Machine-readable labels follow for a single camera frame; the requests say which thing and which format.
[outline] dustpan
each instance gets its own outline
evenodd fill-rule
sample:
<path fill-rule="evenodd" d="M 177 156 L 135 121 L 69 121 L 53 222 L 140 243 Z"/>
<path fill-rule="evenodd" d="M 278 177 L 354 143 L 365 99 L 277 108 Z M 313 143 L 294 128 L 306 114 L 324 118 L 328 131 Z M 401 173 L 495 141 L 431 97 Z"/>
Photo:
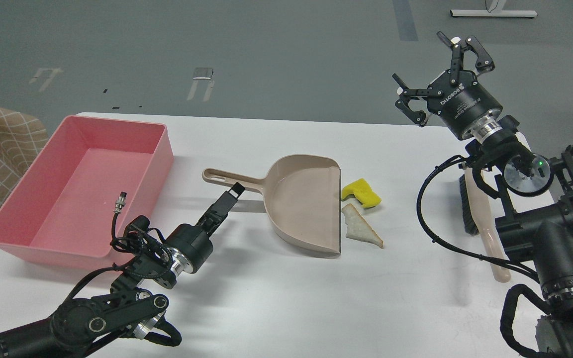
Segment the dustpan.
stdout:
<path fill-rule="evenodd" d="M 339 254 L 340 177 L 333 159 L 293 155 L 273 163 L 262 179 L 207 168 L 202 178 L 219 185 L 241 183 L 261 193 L 273 229 L 292 245 Z"/>

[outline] pink plastic bin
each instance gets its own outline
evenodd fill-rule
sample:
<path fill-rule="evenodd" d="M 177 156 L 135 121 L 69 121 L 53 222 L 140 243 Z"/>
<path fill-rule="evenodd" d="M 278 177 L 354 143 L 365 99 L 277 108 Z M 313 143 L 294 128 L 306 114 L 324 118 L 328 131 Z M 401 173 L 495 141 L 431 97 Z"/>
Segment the pink plastic bin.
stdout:
<path fill-rule="evenodd" d="M 174 160 L 164 124 L 68 116 L 0 209 L 0 249 L 26 261 L 97 269 L 130 259 L 119 234 L 150 215 Z"/>

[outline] white table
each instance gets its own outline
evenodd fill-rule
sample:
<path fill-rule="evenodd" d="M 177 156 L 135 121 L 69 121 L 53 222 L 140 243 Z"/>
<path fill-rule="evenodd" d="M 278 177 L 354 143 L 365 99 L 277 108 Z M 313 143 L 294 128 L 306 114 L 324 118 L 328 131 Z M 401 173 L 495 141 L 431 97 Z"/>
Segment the white table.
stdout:
<path fill-rule="evenodd" d="M 364 177 L 382 204 L 365 218 L 384 239 L 384 249 L 343 238 L 342 254 L 323 259 L 283 242 L 263 212 L 259 194 L 245 192 L 212 236 L 214 252 L 196 274 L 182 274 L 168 295 L 167 320 L 183 334 L 177 348 L 118 340 L 102 357 L 517 357 L 498 330 L 512 274 L 493 279 L 488 263 L 454 254 L 430 242 L 415 213 L 424 178 L 448 157 L 464 154 L 445 127 L 197 118 L 84 113 L 168 126 L 175 162 L 151 215 L 169 234 L 195 223 L 225 188 L 202 181 L 212 167 L 263 177 L 288 154 L 335 159 L 342 185 Z M 464 233 L 458 178 L 451 168 L 425 195 L 425 218 L 446 240 L 483 252 L 479 237 Z M 550 204 L 548 193 L 518 200 L 517 208 Z M 502 215 L 493 202 L 496 215 Z M 343 224 L 342 236 L 346 231 Z M 54 311 L 82 270 L 26 263 L 0 250 L 0 331 L 43 319 Z M 107 293 L 102 276 L 78 297 Z M 540 312 L 519 304 L 514 331 L 535 347 Z"/>

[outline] yellow sponge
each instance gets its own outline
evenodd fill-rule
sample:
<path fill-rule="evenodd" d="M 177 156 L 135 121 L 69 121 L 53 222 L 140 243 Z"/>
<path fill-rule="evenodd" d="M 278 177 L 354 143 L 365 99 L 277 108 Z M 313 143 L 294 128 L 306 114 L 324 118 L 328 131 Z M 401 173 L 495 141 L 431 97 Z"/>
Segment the yellow sponge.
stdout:
<path fill-rule="evenodd" d="M 371 189 L 371 186 L 368 185 L 364 178 L 344 186 L 342 189 L 342 200 L 351 194 L 361 202 L 362 208 L 372 208 L 382 202 L 382 198 Z"/>

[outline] piece of bread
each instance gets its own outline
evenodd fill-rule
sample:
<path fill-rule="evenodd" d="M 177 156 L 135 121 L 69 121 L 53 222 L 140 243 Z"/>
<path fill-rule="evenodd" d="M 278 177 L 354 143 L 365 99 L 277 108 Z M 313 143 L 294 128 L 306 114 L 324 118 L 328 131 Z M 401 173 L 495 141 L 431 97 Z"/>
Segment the piece of bread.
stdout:
<path fill-rule="evenodd" d="M 360 242 L 368 242 L 384 249 L 384 241 L 375 233 L 375 230 L 360 215 L 353 204 L 342 208 L 344 222 L 346 222 L 346 237 Z"/>

